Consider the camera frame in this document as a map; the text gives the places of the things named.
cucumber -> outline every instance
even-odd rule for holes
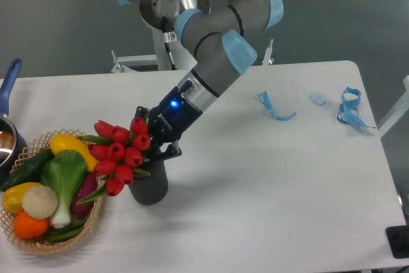
[[[84,220],[81,220],[79,222],[67,225],[64,228],[61,228],[60,230],[49,231],[47,234],[48,235],[57,235],[57,234],[60,234],[60,233],[68,233],[69,231],[76,230],[78,228],[84,228],[84,224],[85,224],[86,221],[87,221],[87,219],[84,219]]]
[[[73,230],[60,232],[60,233],[49,233],[45,236],[48,243],[64,242],[71,238],[74,238],[84,229],[83,226],[80,228],[74,228]]]
[[[10,173],[7,180],[0,186],[0,191],[5,191],[25,182],[39,182],[45,163],[52,158],[54,158],[54,154],[50,148],[37,153],[34,157],[28,159],[21,167]]]

yellow bell pepper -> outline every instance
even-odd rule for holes
[[[57,155],[63,150],[75,150],[79,152],[85,159],[87,171],[94,171],[95,164],[98,163],[96,158],[89,153],[88,147],[76,137],[70,134],[57,134],[50,141],[50,148],[54,155]]]
[[[23,211],[21,206],[24,194],[32,187],[40,185],[38,182],[25,182],[6,190],[3,194],[3,209],[13,214]]]

blue pot handle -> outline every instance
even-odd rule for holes
[[[23,62],[19,58],[14,59],[10,64],[10,68],[8,69],[6,77],[4,78],[3,84],[0,88],[0,114],[8,116],[8,101],[10,98],[10,93],[12,92],[14,82],[19,75],[22,65]]]

metal frame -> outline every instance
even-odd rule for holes
[[[403,79],[403,84],[405,85],[406,92],[403,93],[401,98],[393,105],[388,113],[379,122],[379,135],[383,137],[393,125],[396,124],[398,119],[404,115],[407,110],[409,110],[409,76]]]

blue led light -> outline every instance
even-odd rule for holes
[[[179,102],[177,100],[172,100],[171,101],[171,107],[172,108],[177,108],[179,107]]]

